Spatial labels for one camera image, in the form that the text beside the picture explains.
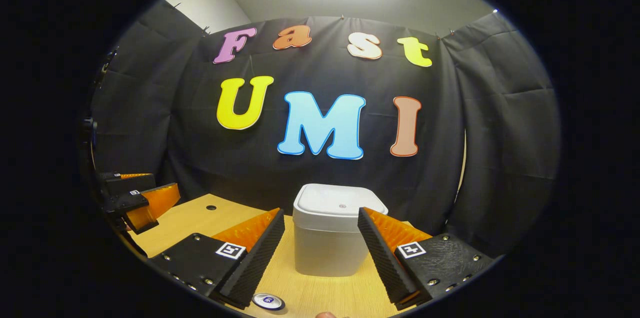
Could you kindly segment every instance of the yellow letter u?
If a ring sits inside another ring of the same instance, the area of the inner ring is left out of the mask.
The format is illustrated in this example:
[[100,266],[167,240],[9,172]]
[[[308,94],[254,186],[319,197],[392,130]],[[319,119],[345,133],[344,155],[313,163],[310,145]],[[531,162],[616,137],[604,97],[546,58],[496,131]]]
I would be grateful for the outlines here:
[[256,76],[249,82],[253,85],[249,109],[242,115],[234,113],[234,104],[238,89],[245,84],[244,79],[233,78],[222,82],[222,94],[217,105],[217,121],[227,129],[242,130],[249,128],[258,121],[262,113],[267,86],[274,82],[270,76]]

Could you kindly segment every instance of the letter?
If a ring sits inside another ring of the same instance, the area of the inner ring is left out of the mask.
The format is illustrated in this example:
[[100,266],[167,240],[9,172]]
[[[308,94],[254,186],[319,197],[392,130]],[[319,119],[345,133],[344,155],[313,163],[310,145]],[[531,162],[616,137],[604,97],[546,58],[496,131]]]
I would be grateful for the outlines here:
[[313,94],[290,92],[284,96],[288,105],[288,120],[284,141],[278,144],[282,154],[300,155],[305,151],[300,143],[301,130],[314,155],[318,155],[333,133],[333,143],[326,153],[332,158],[357,160],[364,151],[359,146],[360,112],[366,101],[358,95],[340,95],[323,117]]
[[238,88],[245,84],[244,79],[234,78],[222,82],[222,94],[217,105],[217,121],[227,129],[243,130],[249,128],[258,121],[263,112],[263,103],[267,94],[267,86],[271,85],[274,79],[270,76],[256,76],[249,82],[253,85],[249,109],[242,115],[234,113],[234,104]]
[[380,39],[375,35],[352,33],[349,35],[349,42],[347,50],[353,56],[371,60],[379,59],[382,56],[382,50],[378,47]]
[[416,64],[419,67],[432,66],[431,59],[423,58],[422,50],[428,51],[428,46],[421,44],[416,38],[400,38],[398,39],[398,42],[405,46],[404,56],[406,56],[407,60],[409,60],[411,64]]
[[311,42],[309,38],[311,28],[306,25],[296,25],[291,28],[286,28],[278,33],[279,38],[273,42],[273,48],[276,50],[282,50],[290,47],[303,47]]
[[233,55],[234,48],[236,52],[242,50],[242,48],[245,46],[245,43],[247,42],[247,37],[254,37],[256,33],[258,33],[258,29],[250,28],[245,30],[232,31],[230,33],[224,34],[225,41],[222,44],[222,48],[220,48],[220,53],[213,60],[213,63],[228,63],[233,60],[235,58],[235,56]]
[[395,97],[393,104],[398,108],[398,129],[395,144],[391,145],[391,155],[413,156],[418,154],[416,145],[416,124],[418,123],[418,110],[423,105],[414,98]]

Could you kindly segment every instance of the orange letter a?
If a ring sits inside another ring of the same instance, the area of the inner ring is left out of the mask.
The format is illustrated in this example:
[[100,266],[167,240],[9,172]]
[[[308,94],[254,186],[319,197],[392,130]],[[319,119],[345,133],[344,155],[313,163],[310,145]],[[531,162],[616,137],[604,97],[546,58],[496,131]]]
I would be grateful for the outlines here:
[[289,47],[303,47],[311,42],[309,38],[311,28],[306,25],[296,25],[291,28],[286,28],[278,35],[279,38],[273,42],[273,48],[276,50],[282,50]]

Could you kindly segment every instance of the brown letter i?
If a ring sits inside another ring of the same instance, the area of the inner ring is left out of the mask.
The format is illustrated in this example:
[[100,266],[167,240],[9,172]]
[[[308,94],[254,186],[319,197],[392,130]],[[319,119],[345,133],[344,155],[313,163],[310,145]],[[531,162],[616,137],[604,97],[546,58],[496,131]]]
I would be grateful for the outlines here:
[[416,124],[418,123],[418,110],[423,105],[414,98],[395,97],[393,104],[398,108],[398,129],[395,144],[391,146],[391,155],[413,156],[418,153],[416,145]]

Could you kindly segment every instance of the can lid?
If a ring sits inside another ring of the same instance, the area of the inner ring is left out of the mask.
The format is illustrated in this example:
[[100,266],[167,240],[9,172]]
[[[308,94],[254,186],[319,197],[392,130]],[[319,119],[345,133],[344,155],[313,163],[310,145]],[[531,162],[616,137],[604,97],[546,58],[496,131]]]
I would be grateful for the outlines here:
[[304,229],[359,232],[358,212],[362,206],[382,214],[389,212],[374,192],[357,186],[307,184],[297,195],[293,222]]
[[281,310],[284,309],[284,300],[276,297],[275,295],[267,293],[258,293],[254,295],[253,302],[264,309],[268,310]]

